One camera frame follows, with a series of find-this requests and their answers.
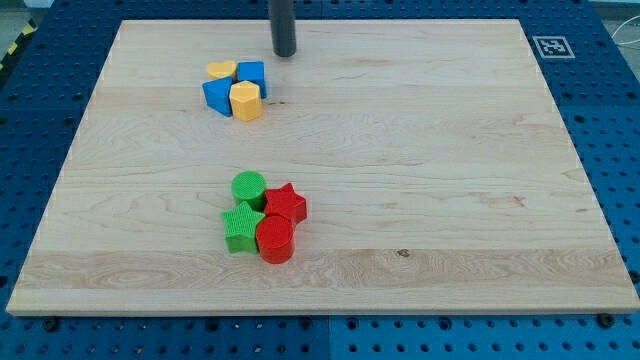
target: black metal rod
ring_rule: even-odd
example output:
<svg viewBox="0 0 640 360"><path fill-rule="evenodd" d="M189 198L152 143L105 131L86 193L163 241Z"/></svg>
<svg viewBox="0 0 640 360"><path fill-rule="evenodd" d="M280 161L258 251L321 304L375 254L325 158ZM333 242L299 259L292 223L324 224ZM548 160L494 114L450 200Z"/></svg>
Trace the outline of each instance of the black metal rod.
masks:
<svg viewBox="0 0 640 360"><path fill-rule="evenodd" d="M296 53L296 14L293 0L269 0L273 52L280 57Z"/></svg>

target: toy block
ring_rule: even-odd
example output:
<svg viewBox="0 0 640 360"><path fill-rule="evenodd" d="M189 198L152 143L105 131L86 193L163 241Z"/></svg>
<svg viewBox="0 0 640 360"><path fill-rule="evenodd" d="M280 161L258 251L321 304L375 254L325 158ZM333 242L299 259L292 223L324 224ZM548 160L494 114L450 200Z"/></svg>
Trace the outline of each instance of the toy block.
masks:
<svg viewBox="0 0 640 360"><path fill-rule="evenodd" d="M307 200L298 195L291 183L280 189L265 191L267 206L264 213L267 216L278 215L289 220L296 226L307 218Z"/></svg>
<svg viewBox="0 0 640 360"><path fill-rule="evenodd" d="M212 80L231 77L235 81L238 78L238 64L235 61L213 62L207 64L206 71Z"/></svg>
<svg viewBox="0 0 640 360"><path fill-rule="evenodd" d="M229 93L233 116L251 121L262 115L262 101L260 100L260 88L249 81L243 81L231 86Z"/></svg>
<svg viewBox="0 0 640 360"><path fill-rule="evenodd" d="M293 256L293 225L282 216L267 216L256 229L260 256L270 264L282 264Z"/></svg>
<svg viewBox="0 0 640 360"><path fill-rule="evenodd" d="M229 93L232 84L233 79L230 76L202 84L207 105L224 116L231 116Z"/></svg>
<svg viewBox="0 0 640 360"><path fill-rule="evenodd" d="M263 213L253 211L248 203L242 202L235 209L222 213L224 239L230 253L246 251L258 253L256 227L264 219Z"/></svg>
<svg viewBox="0 0 640 360"><path fill-rule="evenodd" d="M260 96L267 98L267 84L264 78L264 63L249 61L238 63L238 82L251 81L260 86Z"/></svg>
<svg viewBox="0 0 640 360"><path fill-rule="evenodd" d="M264 209L264 191L267 182L255 171L245 171L236 175L231 182L231 194L236 203L246 202L255 211Z"/></svg>

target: blue cube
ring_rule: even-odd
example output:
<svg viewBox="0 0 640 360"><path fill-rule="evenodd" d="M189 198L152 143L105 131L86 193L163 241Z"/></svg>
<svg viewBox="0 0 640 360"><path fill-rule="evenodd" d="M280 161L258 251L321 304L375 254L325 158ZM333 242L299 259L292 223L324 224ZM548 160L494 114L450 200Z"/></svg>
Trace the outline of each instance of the blue cube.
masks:
<svg viewBox="0 0 640 360"><path fill-rule="evenodd" d="M264 63L262 61L238 63L238 82L245 80L260 86L260 97L267 98L267 85L264 80Z"/></svg>
<svg viewBox="0 0 640 360"><path fill-rule="evenodd" d="M229 92L232 84L233 78L231 76L202 84L207 105L224 116L231 116Z"/></svg>

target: yellow black warning tape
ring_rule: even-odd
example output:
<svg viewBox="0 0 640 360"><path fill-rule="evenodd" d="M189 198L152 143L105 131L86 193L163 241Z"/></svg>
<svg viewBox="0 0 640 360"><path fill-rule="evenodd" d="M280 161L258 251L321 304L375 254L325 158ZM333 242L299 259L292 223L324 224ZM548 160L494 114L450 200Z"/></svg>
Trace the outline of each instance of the yellow black warning tape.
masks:
<svg viewBox="0 0 640 360"><path fill-rule="evenodd" d="M29 20L27 25L24 26L16 41L9 46L7 49L7 53L0 60L0 90L4 87L4 85L9 80L9 76L13 69L18 64L18 61L24 54L27 45L31 42L33 35L38 30L36 23L33 19Z"/></svg>

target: wood grain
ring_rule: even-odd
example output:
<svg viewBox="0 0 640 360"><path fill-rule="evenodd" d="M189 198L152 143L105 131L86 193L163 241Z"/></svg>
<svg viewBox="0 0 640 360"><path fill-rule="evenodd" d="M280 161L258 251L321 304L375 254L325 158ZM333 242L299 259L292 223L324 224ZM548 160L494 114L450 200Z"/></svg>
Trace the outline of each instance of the wood grain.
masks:
<svg viewBox="0 0 640 360"><path fill-rule="evenodd" d="M548 314L640 304L515 20L125 21L7 307L14 315ZM263 117L208 110L265 62ZM293 181L284 265L230 255L230 182Z"/></svg>

